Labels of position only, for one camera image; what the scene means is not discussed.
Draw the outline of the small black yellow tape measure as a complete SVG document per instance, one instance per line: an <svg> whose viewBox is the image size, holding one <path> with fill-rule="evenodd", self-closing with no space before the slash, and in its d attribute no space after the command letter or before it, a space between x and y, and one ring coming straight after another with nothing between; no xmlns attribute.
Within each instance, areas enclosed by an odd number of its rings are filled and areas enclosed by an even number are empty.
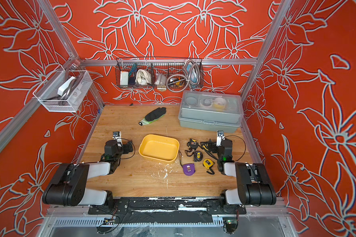
<svg viewBox="0 0 356 237"><path fill-rule="evenodd" d="M200 151L195 151L193 153L193 161L194 162L200 162L203 160L203 154Z"/></svg>

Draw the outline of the yellow plastic storage tray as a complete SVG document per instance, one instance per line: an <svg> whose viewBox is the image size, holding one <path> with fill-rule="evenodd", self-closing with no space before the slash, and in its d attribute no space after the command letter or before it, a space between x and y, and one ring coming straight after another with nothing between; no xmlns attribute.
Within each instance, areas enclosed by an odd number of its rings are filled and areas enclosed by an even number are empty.
<svg viewBox="0 0 356 237"><path fill-rule="evenodd" d="M138 149L138 153L158 162L173 163L179 153L180 143L177 139L155 134L146 135Z"/></svg>

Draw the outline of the purple tape measure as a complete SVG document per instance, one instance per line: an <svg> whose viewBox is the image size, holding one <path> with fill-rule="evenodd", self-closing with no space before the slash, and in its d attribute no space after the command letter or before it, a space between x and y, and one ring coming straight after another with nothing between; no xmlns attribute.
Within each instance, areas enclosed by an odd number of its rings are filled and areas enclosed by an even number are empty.
<svg viewBox="0 0 356 237"><path fill-rule="evenodd" d="M182 166L184 175L186 176L192 176L195 173L195 164L184 164Z"/></svg>

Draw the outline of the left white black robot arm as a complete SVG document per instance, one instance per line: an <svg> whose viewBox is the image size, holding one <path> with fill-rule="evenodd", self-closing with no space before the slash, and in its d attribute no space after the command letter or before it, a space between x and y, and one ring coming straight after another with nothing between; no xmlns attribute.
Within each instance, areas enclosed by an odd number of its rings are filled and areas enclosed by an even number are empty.
<svg viewBox="0 0 356 237"><path fill-rule="evenodd" d="M87 181L99 176L111 175L119 167L122 155L135 153L131 140L117 138L108 140L98 162L60 164L42 196L49 205L90 205L112 210L115 206L112 192L86 187Z"/></svg>

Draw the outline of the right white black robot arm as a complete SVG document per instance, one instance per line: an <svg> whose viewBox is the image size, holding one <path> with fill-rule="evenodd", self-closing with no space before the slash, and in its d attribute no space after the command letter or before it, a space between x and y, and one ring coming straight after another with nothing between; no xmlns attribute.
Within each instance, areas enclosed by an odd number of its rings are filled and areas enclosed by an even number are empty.
<svg viewBox="0 0 356 237"><path fill-rule="evenodd" d="M218 136L216 145L210 145L209 151L217 153L218 171L236 179L235 189L222 191L222 203L255 206L276 204L277 196L264 164L234 161L233 141L224 136Z"/></svg>

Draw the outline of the white box in basket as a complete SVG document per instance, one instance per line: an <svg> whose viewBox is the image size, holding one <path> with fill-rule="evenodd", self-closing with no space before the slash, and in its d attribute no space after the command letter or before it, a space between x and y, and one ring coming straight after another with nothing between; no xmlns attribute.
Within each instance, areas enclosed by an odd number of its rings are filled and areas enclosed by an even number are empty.
<svg viewBox="0 0 356 237"><path fill-rule="evenodd" d="M127 87L129 84L129 72L121 71L120 72L120 86Z"/></svg>

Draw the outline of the grey plastic lidded toolbox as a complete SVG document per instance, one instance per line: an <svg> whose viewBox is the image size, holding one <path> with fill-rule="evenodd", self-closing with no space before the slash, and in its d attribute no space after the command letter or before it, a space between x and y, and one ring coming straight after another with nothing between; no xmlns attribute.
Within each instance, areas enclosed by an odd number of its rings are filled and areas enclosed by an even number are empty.
<svg viewBox="0 0 356 237"><path fill-rule="evenodd" d="M236 132L242 124L241 97L232 94L185 91L178 116L180 126Z"/></svg>

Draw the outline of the black green work glove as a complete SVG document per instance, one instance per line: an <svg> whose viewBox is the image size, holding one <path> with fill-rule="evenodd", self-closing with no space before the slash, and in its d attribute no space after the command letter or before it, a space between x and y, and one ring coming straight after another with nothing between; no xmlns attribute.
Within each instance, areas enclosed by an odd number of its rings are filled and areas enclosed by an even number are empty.
<svg viewBox="0 0 356 237"><path fill-rule="evenodd" d="M138 124L140 126L148 125L153 123L154 121L160 119L166 114L166 107L159 107L150 113L148 113Z"/></svg>

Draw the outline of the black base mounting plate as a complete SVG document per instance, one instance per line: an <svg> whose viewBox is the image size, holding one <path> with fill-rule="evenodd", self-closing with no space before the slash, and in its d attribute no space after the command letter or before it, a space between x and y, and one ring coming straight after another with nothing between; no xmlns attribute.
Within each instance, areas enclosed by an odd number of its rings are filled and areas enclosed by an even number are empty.
<svg viewBox="0 0 356 237"><path fill-rule="evenodd" d="M227 204L222 197L119 197L113 206L89 206L89 215L125 215L138 212L203 212L210 215L246 214L242 204Z"/></svg>

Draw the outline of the white cloth in basket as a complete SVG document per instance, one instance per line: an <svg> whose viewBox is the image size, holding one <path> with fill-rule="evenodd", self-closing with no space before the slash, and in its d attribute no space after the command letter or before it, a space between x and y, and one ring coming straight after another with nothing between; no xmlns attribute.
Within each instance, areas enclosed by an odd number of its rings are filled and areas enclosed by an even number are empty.
<svg viewBox="0 0 356 237"><path fill-rule="evenodd" d="M136 73L136 84L139 86L152 85L152 76L147 70L140 69Z"/></svg>

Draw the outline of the white adapter in side basket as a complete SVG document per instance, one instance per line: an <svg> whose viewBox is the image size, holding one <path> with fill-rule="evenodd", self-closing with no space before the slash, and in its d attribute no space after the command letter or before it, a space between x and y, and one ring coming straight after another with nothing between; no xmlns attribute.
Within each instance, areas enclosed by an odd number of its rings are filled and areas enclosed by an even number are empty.
<svg viewBox="0 0 356 237"><path fill-rule="evenodd" d="M70 77L66 82L64 82L57 91L57 94L59 96L63 96L64 94L66 94L68 92L69 89L72 88L73 84L76 81L76 77Z"/></svg>

